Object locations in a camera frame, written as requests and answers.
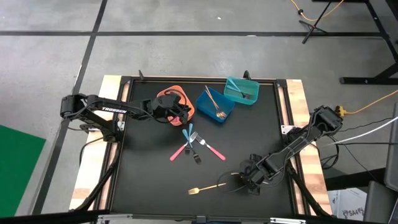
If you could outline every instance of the gray floor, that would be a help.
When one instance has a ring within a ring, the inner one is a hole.
[[[371,1],[393,40],[398,22],[384,1]],[[298,0],[307,17],[317,17],[325,6]],[[92,30],[101,1],[0,0],[0,30]],[[232,30],[306,31],[289,0],[278,1],[108,1],[100,30]],[[364,4],[342,4],[319,27],[331,32],[375,32],[377,27]],[[296,78],[304,82],[308,107],[344,105],[358,109],[388,94],[396,86],[343,86],[338,77],[371,77],[393,63],[387,45],[378,38],[298,37],[97,37],[81,86],[84,94],[98,94],[103,75]],[[18,215],[29,212],[30,201],[48,159],[60,124],[60,99],[71,92],[88,37],[0,37],[0,124],[47,140],[45,149],[22,199]],[[347,116],[345,127],[389,117],[393,96],[377,106]],[[338,134],[338,139],[372,127]],[[68,132],[44,212],[68,209],[78,172],[82,133]],[[387,141],[389,128],[363,141]],[[318,145],[328,143],[322,139]],[[386,162],[385,146],[352,146],[353,154],[368,169]],[[322,149],[322,157],[333,154]],[[363,171],[342,150],[336,169],[351,174]],[[335,171],[325,172],[326,176]]]

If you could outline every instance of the translucent blue container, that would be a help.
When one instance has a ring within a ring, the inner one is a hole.
[[[220,108],[220,110],[224,111],[224,113],[226,113],[228,117],[228,115],[234,108],[235,103],[232,100],[227,99],[227,97],[225,97],[221,93],[218,93],[216,90],[212,88],[209,88],[209,91],[214,101],[217,103],[218,107]],[[209,117],[215,119],[220,123],[223,123],[225,121],[225,119],[217,117],[216,108],[214,107],[214,104],[210,99],[210,97],[207,95],[206,90],[203,90],[203,93],[201,93],[201,95],[197,99],[197,108],[198,110],[204,112]]]
[[[232,79],[232,81],[238,86],[238,88],[246,94],[250,94],[251,98],[250,99],[245,99],[243,98],[242,93],[239,91],[232,90],[230,88],[227,88],[229,85],[230,87],[234,88],[234,85],[228,80]],[[260,89],[260,84],[255,81],[251,80],[246,80],[242,78],[234,78],[234,77],[228,77],[224,89],[224,96],[227,97],[230,100],[233,100],[238,103],[244,103],[246,105],[252,105],[257,101],[257,98],[259,96],[259,89]]]

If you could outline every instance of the blue bowl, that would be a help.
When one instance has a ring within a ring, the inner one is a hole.
[[[228,117],[230,112],[233,110],[235,103],[212,88],[209,88],[209,91],[220,110],[224,111]],[[197,108],[220,123],[225,121],[225,119],[217,117],[216,108],[214,107],[210,97],[207,95],[206,90],[203,90],[203,93],[201,93],[197,99]]]

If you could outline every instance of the wooden frame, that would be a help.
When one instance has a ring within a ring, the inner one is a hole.
[[[118,97],[120,82],[122,76],[105,75],[102,86],[99,91],[99,96],[104,98],[116,99]],[[304,89],[301,80],[286,80],[287,92],[289,93],[290,107],[292,110],[293,120],[295,126],[305,126],[310,118],[307,101],[304,95]],[[122,92],[122,101],[126,101],[128,93],[128,85],[125,85]],[[280,104],[282,109],[282,116],[284,124],[288,124],[287,107],[282,87],[279,87]],[[104,119],[110,120],[113,114],[104,111],[96,111]],[[89,133],[87,142],[100,138],[101,133]],[[117,144],[112,144],[110,162],[113,159]],[[81,166],[78,172],[78,177],[73,191],[70,209],[78,207],[84,199],[94,189],[100,178],[101,167],[103,165],[104,155],[106,150],[106,142],[98,141],[88,145],[83,153]],[[307,146],[300,153],[302,170],[304,175],[305,185],[314,196],[315,200],[322,206],[322,208],[331,214],[331,207],[326,191],[325,180],[323,178],[322,167],[320,164],[317,149],[313,146]],[[105,201],[108,195],[109,181],[104,186],[99,208],[105,208]],[[300,214],[304,214],[302,197],[299,188],[295,185],[297,208]]]

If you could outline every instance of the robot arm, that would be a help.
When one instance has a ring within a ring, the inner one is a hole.
[[[332,136],[342,127],[343,119],[331,108],[321,106],[315,109],[310,122],[304,128],[295,128],[287,133],[288,145],[281,151],[258,156],[252,154],[250,160],[240,165],[240,175],[249,192],[258,195],[263,181],[270,182],[285,168],[287,161],[323,136]]]
[[[96,95],[68,95],[62,98],[60,116],[71,121],[79,119],[86,123],[80,125],[80,128],[86,132],[89,129],[96,128],[103,133],[104,141],[118,142],[122,138],[118,122],[113,120],[107,121],[95,114],[94,111],[101,110],[122,113],[136,120],[154,118],[160,123],[168,123],[168,121],[159,121],[159,119],[167,119],[171,116],[173,118],[178,117],[185,124],[191,108],[180,104],[180,99],[181,97],[173,92],[159,96],[154,100],[133,102],[111,100]]]

